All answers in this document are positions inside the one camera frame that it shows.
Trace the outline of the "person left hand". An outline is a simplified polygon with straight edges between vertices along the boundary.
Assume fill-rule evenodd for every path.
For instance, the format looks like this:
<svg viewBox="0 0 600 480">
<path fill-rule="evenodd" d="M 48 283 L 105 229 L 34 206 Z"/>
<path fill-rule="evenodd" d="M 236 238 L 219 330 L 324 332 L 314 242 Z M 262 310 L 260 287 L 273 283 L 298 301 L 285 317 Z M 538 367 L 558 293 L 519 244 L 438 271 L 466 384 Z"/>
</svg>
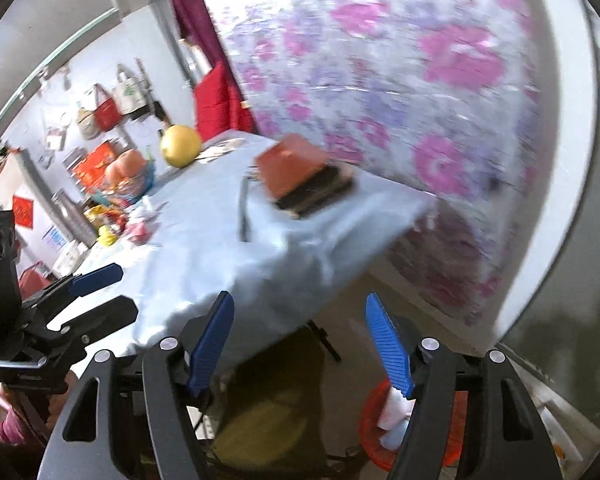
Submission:
<svg viewBox="0 0 600 480">
<path fill-rule="evenodd" d="M 55 393 L 45 398 L 47 408 L 42 418 L 34 408 L 27 410 L 24 406 L 24 396 L 20 396 L 15 390 L 0 384 L 0 398 L 7 404 L 6 418 L 0 422 L 0 443 L 10 445 L 37 445 L 41 437 L 42 422 L 45 422 L 47 431 L 52 431 L 58 418 L 69 399 L 73 387 L 78 382 L 78 376 L 73 370 L 69 370 L 65 377 L 65 391 Z"/>
</svg>

